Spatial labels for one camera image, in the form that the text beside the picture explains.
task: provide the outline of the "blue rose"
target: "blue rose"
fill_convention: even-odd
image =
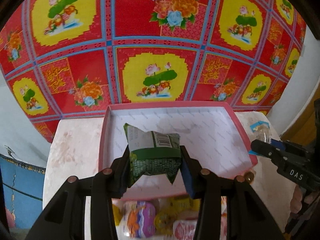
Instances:
[[[218,96],[218,101],[223,101],[227,98],[227,94],[226,93],[221,93],[219,96]]]
[[[181,22],[183,21],[182,14],[180,11],[169,11],[167,16],[167,21],[169,26],[181,26]]]
[[[279,63],[279,56],[275,56],[275,59],[273,60],[274,64],[278,64]]]
[[[87,106],[93,106],[95,101],[92,97],[85,97],[83,99],[84,103],[87,105]]]
[[[12,58],[13,58],[14,60],[17,60],[17,58],[19,57],[19,53],[18,53],[17,49],[13,49],[13,50],[11,51],[11,55],[12,55]]]

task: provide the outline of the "finger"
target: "finger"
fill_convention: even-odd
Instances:
[[[297,201],[302,201],[302,191],[299,187],[299,185],[296,185],[296,187],[294,188],[294,192],[293,192],[293,197],[294,199],[296,199]]]
[[[304,199],[305,203],[311,204],[316,199],[318,194],[319,194],[319,190],[318,191],[314,191],[310,195],[306,196],[305,199]]]
[[[290,202],[290,211],[292,213],[298,213],[300,209],[302,208],[302,203],[301,201],[298,201],[296,199],[292,199]]]

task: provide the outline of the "green snack package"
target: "green snack package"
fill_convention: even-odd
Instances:
[[[144,132],[124,124],[130,151],[131,187],[142,175],[166,174],[174,182],[181,166],[180,135]]]

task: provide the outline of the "silver screw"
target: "silver screw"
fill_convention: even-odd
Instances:
[[[241,176],[241,175],[236,176],[236,180],[238,182],[245,182],[245,178],[243,176]]]
[[[201,173],[202,175],[206,176],[206,175],[209,175],[209,174],[210,174],[210,171],[209,171],[208,169],[202,169],[202,170],[200,171],[200,173]]]
[[[103,173],[104,175],[109,175],[109,174],[112,173],[112,169],[110,169],[110,168],[105,168],[105,169],[102,171],[102,173]]]
[[[75,182],[77,180],[77,177],[76,176],[70,176],[69,178],[68,178],[68,182],[69,183],[73,183],[73,182]]]

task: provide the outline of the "white table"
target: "white table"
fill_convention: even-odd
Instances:
[[[237,112],[250,140],[255,136],[250,124],[257,121],[269,122],[260,112]],[[72,175],[79,179],[98,172],[98,155],[103,118],[64,119],[59,122],[51,145],[44,178],[43,208],[57,190]],[[270,125],[272,138],[279,140]],[[295,184],[276,172],[276,166],[267,158],[258,156],[258,164],[251,184],[269,209],[282,231],[290,214],[289,206]],[[90,200],[87,197],[85,208],[85,239],[90,240]]]

